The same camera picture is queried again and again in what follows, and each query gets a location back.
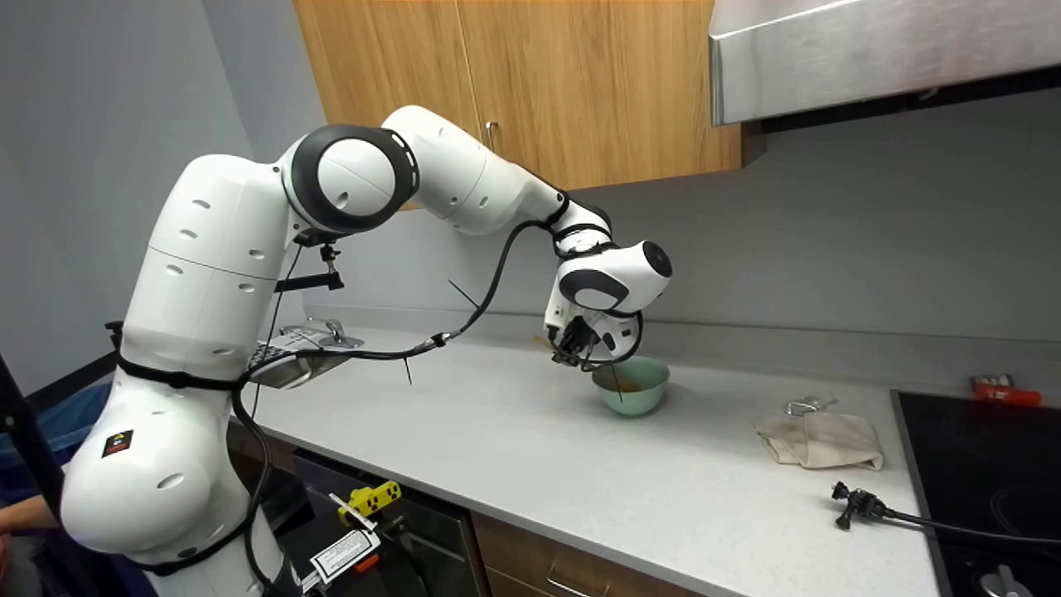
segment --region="countertop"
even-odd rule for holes
[[[368,338],[396,348],[419,336]],[[757,424],[806,396],[869,417],[885,468],[777,463]],[[479,336],[413,358],[411,381],[400,360],[345,360],[294,392],[264,387],[256,417],[309,450],[695,594],[939,594],[922,533],[833,524],[836,480],[917,512],[880,384],[673,365],[668,406],[629,422],[531,336]]]

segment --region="stainless steel range hood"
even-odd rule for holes
[[[713,120],[750,123],[1061,63],[1061,0],[716,0]]]

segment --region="bowl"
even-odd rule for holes
[[[592,370],[596,396],[615,416],[644,417],[668,397],[670,369],[661,358],[634,356]]]

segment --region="black stovetop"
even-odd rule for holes
[[[1061,411],[894,396],[922,515],[1000,533],[1061,538]],[[1061,594],[1061,546],[933,538],[941,589],[990,597],[1000,568],[1032,597]]]

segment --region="white wall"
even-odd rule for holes
[[[670,250],[675,282],[655,318],[1061,340],[1058,130],[1061,93],[1029,93],[780,133],[735,175],[577,200],[608,210],[620,238]],[[544,306],[552,251],[535,241],[502,313]],[[356,289],[314,303],[461,306],[443,274],[483,285],[493,251],[496,238],[407,212],[351,238]]]
[[[18,313],[3,356],[43,358],[64,318],[124,314],[149,222],[197,154],[271,158],[322,123],[290,0],[18,3],[0,23],[0,78],[3,231],[43,274],[39,292],[3,285]],[[1061,340],[1058,130],[1061,93],[1029,93],[783,133],[735,175],[581,200],[611,210],[620,238],[673,251],[652,318]],[[496,244],[400,212],[343,241],[345,292],[304,303],[464,308],[449,277],[481,292]],[[552,271],[546,238],[524,238],[493,308],[540,313]],[[30,360],[19,381],[66,369]]]
[[[107,353],[178,170],[248,141],[203,3],[9,3],[0,83],[0,353],[32,392],[82,358],[69,332]]]

